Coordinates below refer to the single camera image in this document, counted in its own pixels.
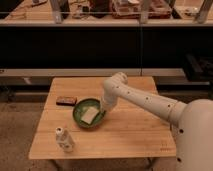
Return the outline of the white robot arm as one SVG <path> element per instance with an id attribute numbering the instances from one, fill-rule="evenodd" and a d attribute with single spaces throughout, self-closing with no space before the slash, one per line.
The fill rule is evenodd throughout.
<path id="1" fill-rule="evenodd" d="M 213 171 L 213 100 L 188 104 L 127 85 L 128 78 L 116 73 L 103 86 L 101 110 L 109 112 L 118 98 L 155 114 L 178 128 L 176 171 Z"/>

